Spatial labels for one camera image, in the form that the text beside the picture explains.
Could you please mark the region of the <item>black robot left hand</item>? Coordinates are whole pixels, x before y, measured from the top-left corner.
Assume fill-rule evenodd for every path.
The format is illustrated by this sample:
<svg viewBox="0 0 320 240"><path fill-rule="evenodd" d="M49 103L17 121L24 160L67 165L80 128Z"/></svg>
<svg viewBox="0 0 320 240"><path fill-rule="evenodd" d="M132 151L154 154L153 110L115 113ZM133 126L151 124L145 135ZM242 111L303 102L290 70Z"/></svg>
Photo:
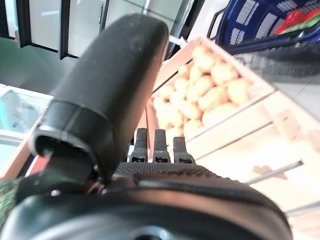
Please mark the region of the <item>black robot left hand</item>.
<svg viewBox="0 0 320 240"><path fill-rule="evenodd" d="M3 240L290 240L285 214L247 184L197 165L185 139L167 151L138 128L167 50L166 24L126 15L59 84L29 138L47 157L20 180Z"/></svg>

